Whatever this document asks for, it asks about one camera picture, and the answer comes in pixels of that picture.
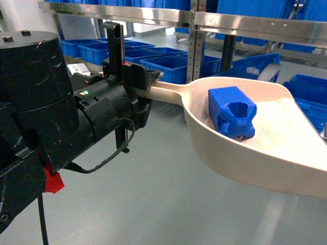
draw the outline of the metal shelf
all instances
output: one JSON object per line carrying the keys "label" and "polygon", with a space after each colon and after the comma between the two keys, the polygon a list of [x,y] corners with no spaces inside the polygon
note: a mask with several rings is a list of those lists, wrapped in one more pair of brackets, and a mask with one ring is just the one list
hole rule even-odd
{"label": "metal shelf", "polygon": [[199,30],[327,47],[327,22],[196,12]]}
{"label": "metal shelf", "polygon": [[39,8],[52,14],[121,20],[150,25],[188,27],[190,12],[176,9],[152,9],[87,4],[38,2]]}

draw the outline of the black cable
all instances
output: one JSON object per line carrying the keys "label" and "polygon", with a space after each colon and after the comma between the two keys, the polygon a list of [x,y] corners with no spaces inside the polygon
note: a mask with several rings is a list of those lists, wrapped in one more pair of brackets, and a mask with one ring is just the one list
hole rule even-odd
{"label": "black cable", "polygon": [[45,225],[45,217],[44,217],[44,206],[43,206],[43,196],[42,194],[37,198],[39,204],[39,214],[40,214],[40,224],[41,224],[41,232],[43,245],[49,245],[48,234],[46,233],[46,225]]}
{"label": "black cable", "polygon": [[110,157],[108,157],[106,160],[101,162],[98,166],[96,166],[95,168],[92,168],[90,170],[85,170],[81,166],[79,166],[73,162],[70,162],[66,167],[64,167],[64,169],[75,171],[75,172],[82,173],[82,174],[90,174],[90,173],[97,171],[99,168],[102,168],[104,165],[106,165],[108,162],[110,162],[113,158],[115,158],[120,152],[123,151],[123,149],[125,149],[128,146],[128,143],[132,140],[132,138],[134,137],[134,134],[135,134],[135,124],[131,119],[122,118],[121,121],[125,125],[128,124],[127,126],[132,126],[132,129],[131,129],[132,134],[129,137],[129,139],[127,141],[125,141]]}

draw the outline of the epoxy floor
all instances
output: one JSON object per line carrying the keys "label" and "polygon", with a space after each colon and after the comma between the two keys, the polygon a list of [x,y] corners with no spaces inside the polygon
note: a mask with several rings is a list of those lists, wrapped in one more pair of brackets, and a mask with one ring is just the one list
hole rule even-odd
{"label": "epoxy floor", "polygon": [[[187,50],[187,41],[174,40],[142,39]],[[281,80],[297,72],[327,77],[326,70],[284,65]],[[110,134],[76,162],[92,168],[114,146]],[[197,157],[179,106],[155,102],[130,149],[90,175],[60,171],[66,187],[44,194],[51,245],[327,244],[327,201],[263,190],[215,173]],[[0,236],[0,244],[42,244],[36,201]]]}

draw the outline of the screw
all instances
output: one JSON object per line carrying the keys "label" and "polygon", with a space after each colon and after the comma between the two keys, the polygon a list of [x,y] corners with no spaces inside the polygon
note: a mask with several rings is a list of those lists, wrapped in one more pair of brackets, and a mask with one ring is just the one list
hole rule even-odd
{"label": "screw", "polygon": [[0,223],[3,224],[5,223],[7,220],[9,219],[9,215],[8,214],[4,214],[0,217]]}
{"label": "screw", "polygon": [[31,32],[30,32],[29,30],[22,30],[22,31],[21,31],[21,34],[22,34],[23,36],[30,36],[30,35],[31,35]]}
{"label": "screw", "polygon": [[12,36],[5,36],[2,38],[5,42],[13,42],[14,39],[12,38]]}

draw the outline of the white scoop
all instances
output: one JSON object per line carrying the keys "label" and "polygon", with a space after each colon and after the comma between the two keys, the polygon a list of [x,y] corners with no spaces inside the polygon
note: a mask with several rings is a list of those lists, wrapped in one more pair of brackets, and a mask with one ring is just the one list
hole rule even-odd
{"label": "white scoop", "polygon": [[[257,105],[255,136],[236,141],[215,131],[208,90],[237,86]],[[139,96],[184,107],[194,148],[232,180],[283,193],[327,199],[327,144],[282,85],[211,77],[187,85],[157,82]]]}

